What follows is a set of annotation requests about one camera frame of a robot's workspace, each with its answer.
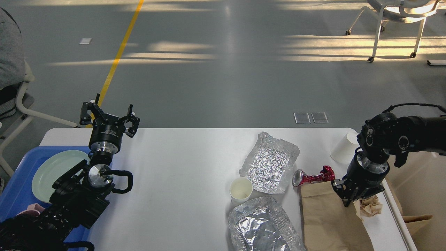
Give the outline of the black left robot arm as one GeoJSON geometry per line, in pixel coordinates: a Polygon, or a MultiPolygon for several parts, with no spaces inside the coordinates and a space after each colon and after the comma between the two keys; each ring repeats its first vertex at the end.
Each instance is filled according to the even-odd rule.
{"type": "Polygon", "coordinates": [[[59,176],[49,198],[50,206],[37,216],[19,213],[1,223],[2,251],[67,251],[72,248],[94,250],[88,241],[66,242],[80,225],[90,229],[109,205],[110,193],[125,194],[133,188],[133,174],[113,170],[113,155],[121,150],[123,135],[136,134],[140,119],[133,105],[123,117],[104,113],[98,106],[100,95],[84,102],[81,125],[92,125],[89,149],[91,157],[78,162],[59,176]]]}

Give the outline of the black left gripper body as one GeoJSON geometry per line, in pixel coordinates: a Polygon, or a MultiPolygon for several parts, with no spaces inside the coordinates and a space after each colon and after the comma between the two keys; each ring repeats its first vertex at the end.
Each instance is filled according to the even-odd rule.
{"type": "Polygon", "coordinates": [[[107,151],[116,154],[121,150],[122,137],[126,127],[123,122],[119,122],[119,119],[117,116],[94,119],[88,145],[91,151],[107,151]]]}

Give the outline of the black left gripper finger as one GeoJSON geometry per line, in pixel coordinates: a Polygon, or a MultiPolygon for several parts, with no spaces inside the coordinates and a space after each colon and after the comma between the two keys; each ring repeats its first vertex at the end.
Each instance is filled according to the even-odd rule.
{"type": "Polygon", "coordinates": [[[139,127],[139,123],[140,123],[140,118],[138,118],[134,113],[133,113],[133,105],[130,104],[128,107],[128,112],[125,116],[121,117],[120,119],[118,119],[118,127],[119,128],[124,128],[123,132],[129,136],[129,138],[133,138],[134,135],[136,134],[138,127],[139,127]],[[132,125],[128,128],[126,128],[126,124],[127,123],[131,123],[132,125]]]}
{"type": "Polygon", "coordinates": [[[105,124],[105,113],[99,107],[100,94],[96,95],[94,100],[90,102],[83,102],[80,112],[79,124],[86,126],[92,125],[93,127],[98,127],[105,124]]]}

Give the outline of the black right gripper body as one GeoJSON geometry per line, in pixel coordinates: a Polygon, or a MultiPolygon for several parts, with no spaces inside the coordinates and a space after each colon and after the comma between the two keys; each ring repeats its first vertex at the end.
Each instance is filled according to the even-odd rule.
{"type": "Polygon", "coordinates": [[[356,201],[358,200],[359,185],[377,186],[382,183],[389,171],[388,162],[375,163],[369,160],[363,152],[357,152],[342,179],[346,180],[345,185],[352,189],[352,201],[356,201]]]}

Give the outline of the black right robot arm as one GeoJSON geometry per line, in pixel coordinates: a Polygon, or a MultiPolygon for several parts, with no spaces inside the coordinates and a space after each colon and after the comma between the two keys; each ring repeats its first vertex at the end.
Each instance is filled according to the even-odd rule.
{"type": "Polygon", "coordinates": [[[331,182],[344,206],[370,198],[384,191],[381,184],[389,173],[389,156],[395,156],[395,167],[406,164],[411,152],[446,153],[445,116],[401,116],[392,113],[396,105],[366,120],[357,135],[359,147],[346,175],[331,182]]]}

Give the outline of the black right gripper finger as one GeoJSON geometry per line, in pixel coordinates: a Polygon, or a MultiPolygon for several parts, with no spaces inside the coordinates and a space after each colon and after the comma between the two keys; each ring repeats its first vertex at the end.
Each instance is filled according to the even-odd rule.
{"type": "Polygon", "coordinates": [[[357,192],[357,199],[367,199],[383,191],[384,191],[384,186],[381,184],[378,184],[377,186],[362,184],[359,185],[359,189],[357,192]]]}
{"type": "Polygon", "coordinates": [[[345,185],[346,180],[331,181],[334,192],[341,198],[345,207],[352,202],[352,189],[345,185]]]}

